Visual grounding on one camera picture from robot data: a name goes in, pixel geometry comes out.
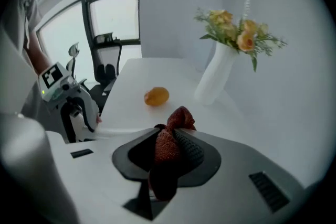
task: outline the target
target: orange rose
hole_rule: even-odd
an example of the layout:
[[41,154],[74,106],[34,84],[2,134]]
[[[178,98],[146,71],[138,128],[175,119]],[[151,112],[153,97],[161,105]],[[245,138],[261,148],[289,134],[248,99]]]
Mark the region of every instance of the orange rose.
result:
[[230,24],[233,15],[226,10],[210,10],[209,18],[217,25]]
[[253,20],[245,20],[244,21],[244,30],[254,34],[258,29],[258,25]]
[[238,37],[237,44],[242,51],[254,50],[255,45],[253,34],[247,31],[243,31]]
[[236,41],[237,38],[237,26],[233,24],[224,25],[224,33],[229,37],[232,41]]

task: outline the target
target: green leaf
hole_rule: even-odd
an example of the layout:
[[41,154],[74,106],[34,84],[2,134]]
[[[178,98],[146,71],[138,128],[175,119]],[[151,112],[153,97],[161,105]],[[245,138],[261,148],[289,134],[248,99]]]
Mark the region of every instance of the green leaf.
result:
[[203,37],[200,37],[199,39],[209,39],[209,38],[213,38],[213,37],[209,34],[205,34]]
[[239,23],[238,23],[238,28],[239,30],[243,29],[243,18],[240,18]]
[[252,64],[253,64],[253,70],[254,72],[256,72],[257,70],[257,58],[256,57],[252,57]]

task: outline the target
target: window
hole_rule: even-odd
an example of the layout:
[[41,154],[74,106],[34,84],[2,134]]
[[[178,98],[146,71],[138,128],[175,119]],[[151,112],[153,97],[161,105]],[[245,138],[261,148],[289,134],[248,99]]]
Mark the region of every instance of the window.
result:
[[82,0],[89,39],[113,33],[122,45],[139,45],[139,0]]
[[38,37],[51,61],[64,67],[71,60],[70,46],[78,42],[75,76],[77,81],[87,79],[85,84],[90,89],[97,84],[94,71],[99,64],[111,63],[117,70],[113,49],[93,43],[94,37],[108,33],[113,33],[122,45],[119,72],[128,59],[141,58],[139,0],[81,0],[44,24]]
[[138,0],[98,0],[90,10],[95,37],[113,32],[120,40],[139,39]]
[[71,60],[68,50],[79,42],[75,75],[77,81],[87,79],[86,84],[95,83],[93,64],[85,33],[82,6],[76,3],[47,22],[38,32],[40,42],[53,63],[60,62],[64,67]]

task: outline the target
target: red cloth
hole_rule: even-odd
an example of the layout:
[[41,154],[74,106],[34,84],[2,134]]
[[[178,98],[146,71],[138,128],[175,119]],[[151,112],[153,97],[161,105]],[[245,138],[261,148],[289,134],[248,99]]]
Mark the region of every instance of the red cloth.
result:
[[168,118],[167,126],[164,124],[155,126],[162,131],[156,138],[154,165],[150,171],[149,186],[159,200],[170,200],[176,193],[181,152],[173,136],[174,129],[196,130],[194,123],[195,120],[190,111],[181,106]]

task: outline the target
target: black slot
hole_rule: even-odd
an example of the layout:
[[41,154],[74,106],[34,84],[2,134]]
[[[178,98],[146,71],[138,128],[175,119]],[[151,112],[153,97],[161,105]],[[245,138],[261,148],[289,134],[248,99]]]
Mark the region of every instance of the black slot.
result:
[[87,148],[86,150],[71,152],[71,155],[75,159],[75,158],[83,157],[91,153],[93,153],[93,151]]
[[273,213],[289,203],[289,199],[277,188],[272,180],[263,172],[249,175],[253,184]]

